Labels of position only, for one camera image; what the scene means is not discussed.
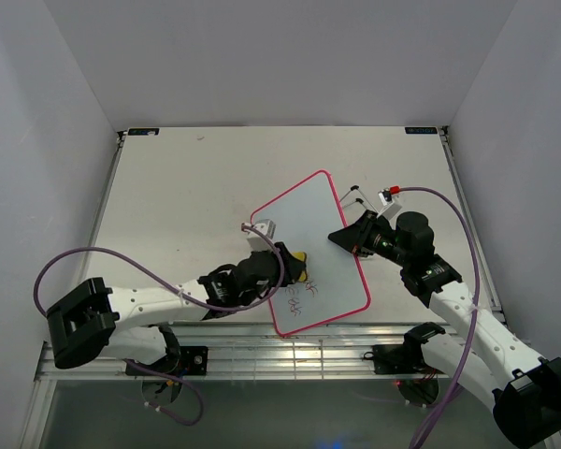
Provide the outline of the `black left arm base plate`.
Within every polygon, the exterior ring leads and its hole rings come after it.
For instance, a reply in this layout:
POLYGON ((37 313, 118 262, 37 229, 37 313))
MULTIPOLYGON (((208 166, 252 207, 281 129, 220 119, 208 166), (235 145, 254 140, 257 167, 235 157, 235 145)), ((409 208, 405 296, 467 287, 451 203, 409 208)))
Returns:
POLYGON ((142 365, 156 372, 179 375, 205 376, 208 369, 209 348, 207 346, 180 346, 168 349, 166 355, 150 365, 142 365))

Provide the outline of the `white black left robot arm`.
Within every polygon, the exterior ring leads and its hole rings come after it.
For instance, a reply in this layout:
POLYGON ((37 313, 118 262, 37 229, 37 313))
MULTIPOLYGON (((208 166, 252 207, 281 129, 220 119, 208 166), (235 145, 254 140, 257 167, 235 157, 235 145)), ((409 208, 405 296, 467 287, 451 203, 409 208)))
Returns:
POLYGON ((307 260, 305 253, 277 242, 181 284, 130 288, 109 286, 101 277, 87 279, 45 312, 55 365, 73 369, 104 356, 169 373, 180 362, 170 324, 253 309, 277 290, 305 281, 307 260))

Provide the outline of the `yellow black whiteboard eraser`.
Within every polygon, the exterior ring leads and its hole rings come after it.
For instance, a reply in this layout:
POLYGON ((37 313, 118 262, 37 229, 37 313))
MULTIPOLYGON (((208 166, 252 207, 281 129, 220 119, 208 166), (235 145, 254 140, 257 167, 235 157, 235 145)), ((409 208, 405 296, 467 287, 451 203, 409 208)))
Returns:
POLYGON ((308 280, 307 260, 305 252, 291 253, 291 273, 295 282, 306 282, 308 280))

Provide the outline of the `blue left corner label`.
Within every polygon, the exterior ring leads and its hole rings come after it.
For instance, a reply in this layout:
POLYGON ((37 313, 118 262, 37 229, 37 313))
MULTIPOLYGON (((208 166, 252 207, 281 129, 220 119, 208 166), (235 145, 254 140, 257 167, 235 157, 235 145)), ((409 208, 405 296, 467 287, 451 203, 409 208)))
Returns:
POLYGON ((131 137, 131 136, 145 136, 145 137, 150 137, 150 136, 158 136, 160 133, 160 129, 159 128, 130 128, 127 131, 127 136, 131 137))

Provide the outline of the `blue right corner label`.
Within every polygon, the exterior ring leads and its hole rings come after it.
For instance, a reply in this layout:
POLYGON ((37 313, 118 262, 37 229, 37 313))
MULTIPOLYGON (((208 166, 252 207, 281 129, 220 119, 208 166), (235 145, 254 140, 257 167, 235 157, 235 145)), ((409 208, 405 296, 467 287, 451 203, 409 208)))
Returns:
POLYGON ((439 133, 435 126, 405 126, 407 135, 437 135, 439 133))

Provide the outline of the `pink framed whiteboard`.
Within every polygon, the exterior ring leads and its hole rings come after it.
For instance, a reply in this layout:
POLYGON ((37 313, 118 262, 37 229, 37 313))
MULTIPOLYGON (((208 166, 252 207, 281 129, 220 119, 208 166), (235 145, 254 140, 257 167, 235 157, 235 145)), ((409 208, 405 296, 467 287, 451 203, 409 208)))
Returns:
POLYGON ((252 213, 252 223, 263 220, 276 226, 275 241, 307 256, 308 278, 281 288, 269 300, 278 335, 288 337, 370 306, 371 294, 359 260, 328 239, 346 226, 328 171, 312 173, 252 213))

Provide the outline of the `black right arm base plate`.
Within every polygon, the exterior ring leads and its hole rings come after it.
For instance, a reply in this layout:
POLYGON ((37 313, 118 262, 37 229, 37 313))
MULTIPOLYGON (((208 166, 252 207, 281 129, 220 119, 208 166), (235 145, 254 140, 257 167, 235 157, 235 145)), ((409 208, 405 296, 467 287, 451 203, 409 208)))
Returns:
POLYGON ((424 362, 420 349, 410 349, 402 344, 373 345, 362 355, 373 365, 375 374, 437 374, 436 369, 424 362))

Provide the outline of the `blue corner label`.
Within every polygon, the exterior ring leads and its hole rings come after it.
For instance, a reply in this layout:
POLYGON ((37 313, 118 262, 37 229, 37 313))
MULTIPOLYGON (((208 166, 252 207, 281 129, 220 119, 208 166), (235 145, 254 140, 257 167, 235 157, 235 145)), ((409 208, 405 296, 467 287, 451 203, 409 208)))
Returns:
POLYGON ((405 126, 407 135, 437 135, 439 133, 435 126, 405 126))
POLYGON ((160 129, 159 128, 130 128, 127 131, 127 136, 131 137, 131 136, 145 136, 145 137, 150 137, 150 136, 158 136, 160 133, 160 129))

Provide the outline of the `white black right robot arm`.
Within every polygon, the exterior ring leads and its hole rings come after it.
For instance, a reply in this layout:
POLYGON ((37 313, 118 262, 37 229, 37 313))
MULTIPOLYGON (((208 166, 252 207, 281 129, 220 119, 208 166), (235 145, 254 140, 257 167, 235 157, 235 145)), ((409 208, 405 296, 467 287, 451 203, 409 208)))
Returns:
POLYGON ((395 225, 371 210, 329 240, 357 256, 377 254, 400 268, 406 289, 459 336, 460 345, 435 323, 408 331, 400 347, 376 352, 385 366, 436 369, 480 400, 502 434, 529 448, 561 430, 561 358, 547 359, 518 340, 489 311, 474 304, 461 275, 434 247, 434 232, 419 212, 395 225))

